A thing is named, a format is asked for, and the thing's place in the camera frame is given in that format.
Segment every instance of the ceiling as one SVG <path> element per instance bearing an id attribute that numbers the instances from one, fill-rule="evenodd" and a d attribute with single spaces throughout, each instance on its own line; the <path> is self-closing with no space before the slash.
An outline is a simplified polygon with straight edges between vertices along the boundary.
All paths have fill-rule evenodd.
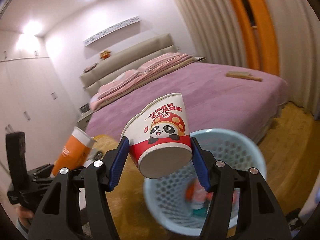
<path id="1" fill-rule="evenodd" d="M 95 1 L 12 0 L 0 19 L 0 30 L 22 33 L 23 27 L 33 20 L 41 23 L 42 30 L 37 36 L 42 37 L 57 23 Z"/>

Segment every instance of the red mushroom hat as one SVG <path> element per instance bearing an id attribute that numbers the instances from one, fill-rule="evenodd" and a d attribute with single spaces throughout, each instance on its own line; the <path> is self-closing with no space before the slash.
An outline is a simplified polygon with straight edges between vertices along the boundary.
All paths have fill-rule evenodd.
<path id="1" fill-rule="evenodd" d="M 184 136 L 185 125 L 180 116 L 171 112 L 165 112 L 152 121 L 150 130 L 159 123 L 171 123 L 178 128 L 180 136 Z"/>

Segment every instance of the light blue plastic basket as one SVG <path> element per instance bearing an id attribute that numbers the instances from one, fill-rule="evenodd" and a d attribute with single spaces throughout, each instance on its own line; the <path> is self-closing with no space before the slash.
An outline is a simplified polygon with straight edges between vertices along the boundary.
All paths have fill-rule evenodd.
<path id="1" fill-rule="evenodd" d="M 212 152 L 216 160 L 226 162 L 233 169 L 247 171 L 256 167 L 267 179 L 266 164 L 256 144 L 241 133 L 225 129 L 201 130 L 190 134 L 202 149 Z M 153 217 L 168 230 L 187 236 L 199 236 L 204 219 L 192 215 L 190 203 L 185 201 L 188 185 L 196 178 L 192 162 L 182 169 L 159 179 L 144 180 L 144 198 Z M 237 223 L 239 191 L 233 205 L 229 228 Z"/>

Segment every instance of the sleeve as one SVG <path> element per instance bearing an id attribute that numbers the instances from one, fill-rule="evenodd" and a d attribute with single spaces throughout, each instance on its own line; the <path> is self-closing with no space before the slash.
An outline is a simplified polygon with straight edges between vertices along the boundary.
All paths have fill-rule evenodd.
<path id="1" fill-rule="evenodd" d="M 26 229 L 20 222 L 20 220 L 18 219 L 17 220 L 17 225 L 16 225 L 16 228 L 20 231 L 20 233 L 26 238 L 28 239 L 28 229 Z"/>

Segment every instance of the mattress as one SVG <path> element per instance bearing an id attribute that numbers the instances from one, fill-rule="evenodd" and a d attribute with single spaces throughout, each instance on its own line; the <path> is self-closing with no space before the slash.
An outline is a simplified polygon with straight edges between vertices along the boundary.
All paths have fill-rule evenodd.
<path id="1" fill-rule="evenodd" d="M 120 140 L 125 125 L 153 100 L 180 92 L 186 107 L 189 131 L 225 128 L 251 139 L 287 102 L 288 85 L 280 77 L 246 69 L 263 82 L 225 77 L 228 71 L 243 68 L 191 63 L 119 98 L 92 115 L 86 133 L 107 134 Z"/>

